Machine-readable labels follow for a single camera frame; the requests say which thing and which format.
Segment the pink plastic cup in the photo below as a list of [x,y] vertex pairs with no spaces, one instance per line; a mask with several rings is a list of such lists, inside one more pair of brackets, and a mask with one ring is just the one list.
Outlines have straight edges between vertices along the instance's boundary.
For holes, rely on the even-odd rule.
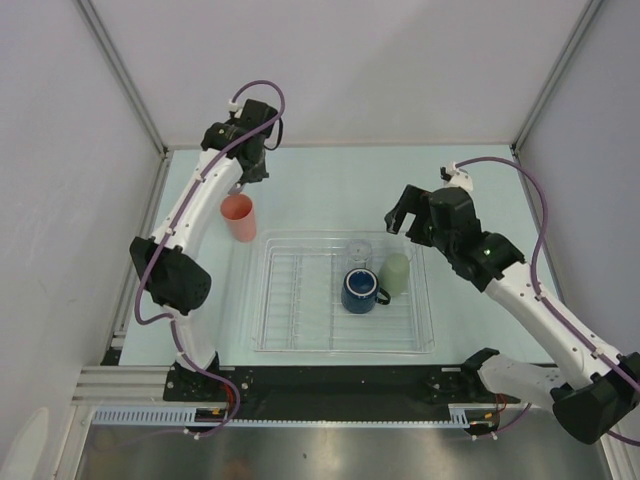
[[235,240],[247,243],[255,238],[257,227],[250,197],[244,194],[229,195],[221,203],[220,213]]

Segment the clear glass tumbler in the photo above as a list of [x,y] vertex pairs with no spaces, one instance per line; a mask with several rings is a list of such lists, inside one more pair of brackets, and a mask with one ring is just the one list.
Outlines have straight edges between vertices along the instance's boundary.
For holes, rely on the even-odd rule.
[[366,269],[372,257],[372,246],[362,239],[351,240],[344,250],[344,271]]

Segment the pale green plastic cup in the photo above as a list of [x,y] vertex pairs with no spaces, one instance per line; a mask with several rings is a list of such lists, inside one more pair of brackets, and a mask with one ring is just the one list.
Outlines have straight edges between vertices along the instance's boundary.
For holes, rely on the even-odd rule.
[[378,272],[380,286],[390,297],[396,297],[406,291],[409,274],[409,258],[402,253],[390,254],[386,257]]

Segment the blue ceramic mug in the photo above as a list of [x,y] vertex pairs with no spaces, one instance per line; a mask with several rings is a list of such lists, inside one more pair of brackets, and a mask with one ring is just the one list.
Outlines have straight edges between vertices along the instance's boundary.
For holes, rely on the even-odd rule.
[[389,305],[391,297],[379,283],[376,274],[367,268],[350,270],[341,288],[342,306],[352,314],[366,314],[376,305]]

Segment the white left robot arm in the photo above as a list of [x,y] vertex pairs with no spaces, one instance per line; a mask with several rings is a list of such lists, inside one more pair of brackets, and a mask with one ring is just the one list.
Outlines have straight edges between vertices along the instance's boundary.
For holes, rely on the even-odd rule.
[[170,213],[152,234],[129,247],[140,280],[134,315],[141,325],[170,322],[177,361],[189,369],[186,387],[197,398],[214,397],[221,376],[209,368],[216,349],[194,318],[207,299],[211,275],[197,262],[208,225],[230,192],[268,177],[266,140],[281,122],[276,108],[253,99],[229,104],[229,118],[204,133],[198,163]]

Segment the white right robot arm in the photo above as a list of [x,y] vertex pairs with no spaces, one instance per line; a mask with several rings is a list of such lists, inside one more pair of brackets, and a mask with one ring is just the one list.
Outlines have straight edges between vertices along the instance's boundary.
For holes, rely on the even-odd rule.
[[399,232],[437,249],[462,279],[508,311],[551,357],[554,369],[515,361],[485,348],[469,357],[463,393],[484,401],[506,394],[553,413],[562,428],[587,445],[639,404],[639,355],[627,355],[587,328],[532,273],[522,252],[505,236],[482,229],[470,194],[460,187],[433,192],[404,188],[385,215],[387,232]]

